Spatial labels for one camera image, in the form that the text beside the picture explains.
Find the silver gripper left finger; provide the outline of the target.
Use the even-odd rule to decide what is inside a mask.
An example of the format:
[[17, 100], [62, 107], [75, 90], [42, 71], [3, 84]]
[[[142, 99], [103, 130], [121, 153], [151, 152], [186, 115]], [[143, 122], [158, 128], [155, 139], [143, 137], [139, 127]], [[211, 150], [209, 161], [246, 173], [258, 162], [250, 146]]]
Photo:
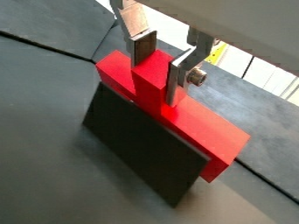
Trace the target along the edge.
[[110, 0], [125, 33], [131, 67], [138, 66], [155, 52], [157, 30], [150, 28], [143, 5], [137, 0]]

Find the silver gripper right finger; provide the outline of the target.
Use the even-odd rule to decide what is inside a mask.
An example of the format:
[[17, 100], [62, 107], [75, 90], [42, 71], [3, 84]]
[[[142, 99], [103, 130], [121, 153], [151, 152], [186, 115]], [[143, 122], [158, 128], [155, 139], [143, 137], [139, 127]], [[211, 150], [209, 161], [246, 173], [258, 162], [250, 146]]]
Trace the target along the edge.
[[190, 28], [187, 43], [191, 45], [169, 64], [166, 103], [174, 107], [187, 95], [189, 86], [201, 86], [207, 79], [207, 73], [201, 70], [202, 62], [211, 55], [215, 38]]

